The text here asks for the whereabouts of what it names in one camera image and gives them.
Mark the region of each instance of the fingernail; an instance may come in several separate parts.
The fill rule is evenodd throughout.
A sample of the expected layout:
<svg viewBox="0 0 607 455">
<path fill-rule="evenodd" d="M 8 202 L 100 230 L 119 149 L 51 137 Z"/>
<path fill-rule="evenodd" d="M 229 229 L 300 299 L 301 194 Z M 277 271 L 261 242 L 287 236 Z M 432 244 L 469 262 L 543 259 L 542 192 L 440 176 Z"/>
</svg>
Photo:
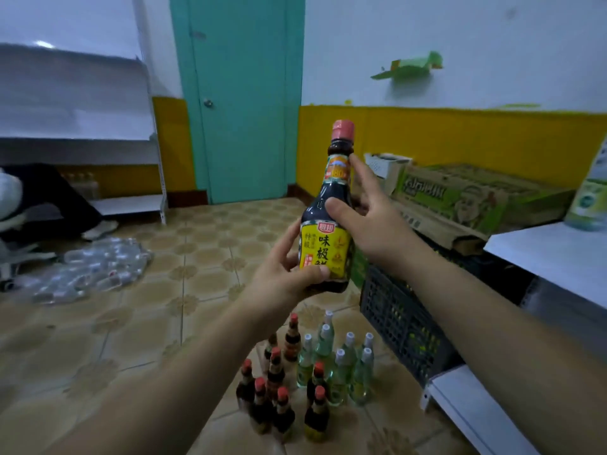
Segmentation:
<svg viewBox="0 0 607 455">
<path fill-rule="evenodd" d="M 329 278 L 329 276 L 331 275 L 331 270 L 329 269 L 328 266 L 325 265 L 320 265 L 321 268 L 321 274 L 322 274 L 322 279 L 326 280 Z"/>
</svg>

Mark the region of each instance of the baseboard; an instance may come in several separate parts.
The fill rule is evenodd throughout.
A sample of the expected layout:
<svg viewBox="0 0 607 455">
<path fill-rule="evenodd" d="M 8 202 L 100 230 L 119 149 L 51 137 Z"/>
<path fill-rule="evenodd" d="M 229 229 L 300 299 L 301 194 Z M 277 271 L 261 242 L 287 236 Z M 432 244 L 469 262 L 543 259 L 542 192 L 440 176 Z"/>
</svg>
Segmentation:
<svg viewBox="0 0 607 455">
<path fill-rule="evenodd" d="M 166 194 L 169 207 L 192 207 L 209 204 L 206 190 L 169 191 Z"/>
<path fill-rule="evenodd" d="M 298 198 L 306 206 L 312 204 L 314 197 L 297 184 L 289 184 L 286 188 L 287 198 Z"/>
</svg>

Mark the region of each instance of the right hand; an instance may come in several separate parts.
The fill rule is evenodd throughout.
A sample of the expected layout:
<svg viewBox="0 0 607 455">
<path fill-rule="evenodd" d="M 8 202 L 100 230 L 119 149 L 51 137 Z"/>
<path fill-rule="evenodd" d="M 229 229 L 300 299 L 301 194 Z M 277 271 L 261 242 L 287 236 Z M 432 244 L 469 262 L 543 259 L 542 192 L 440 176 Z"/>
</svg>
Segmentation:
<svg viewBox="0 0 607 455">
<path fill-rule="evenodd" d="M 362 203 L 368 204 L 368 212 L 362 216 L 337 198 L 327 200 L 327 212 L 350 232 L 372 263 L 402 278 L 406 253 L 419 249 L 424 243 L 391 205 L 373 171 L 356 155 L 350 155 L 350 163 L 362 183 Z"/>
</svg>

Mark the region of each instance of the clear plastic wrap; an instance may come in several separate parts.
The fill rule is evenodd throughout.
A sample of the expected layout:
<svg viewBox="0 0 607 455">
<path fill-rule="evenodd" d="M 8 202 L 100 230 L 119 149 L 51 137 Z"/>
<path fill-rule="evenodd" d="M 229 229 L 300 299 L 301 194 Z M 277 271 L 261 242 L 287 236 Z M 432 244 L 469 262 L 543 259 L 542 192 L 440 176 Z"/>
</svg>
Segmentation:
<svg viewBox="0 0 607 455">
<path fill-rule="evenodd" d="M 16 297 L 41 305 L 72 303 L 137 281 L 152 258 L 133 238 L 105 238 L 65 252 L 61 263 L 16 277 Z"/>
</svg>

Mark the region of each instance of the red logo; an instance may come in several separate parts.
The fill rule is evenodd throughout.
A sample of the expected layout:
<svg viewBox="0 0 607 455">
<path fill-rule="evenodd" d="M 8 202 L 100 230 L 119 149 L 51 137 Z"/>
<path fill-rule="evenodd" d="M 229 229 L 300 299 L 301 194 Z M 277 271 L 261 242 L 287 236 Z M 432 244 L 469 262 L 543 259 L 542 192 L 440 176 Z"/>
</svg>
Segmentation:
<svg viewBox="0 0 607 455">
<path fill-rule="evenodd" d="M 318 223 L 318 231 L 325 234 L 330 234 L 335 231 L 335 223 L 331 222 L 319 222 Z"/>
</svg>

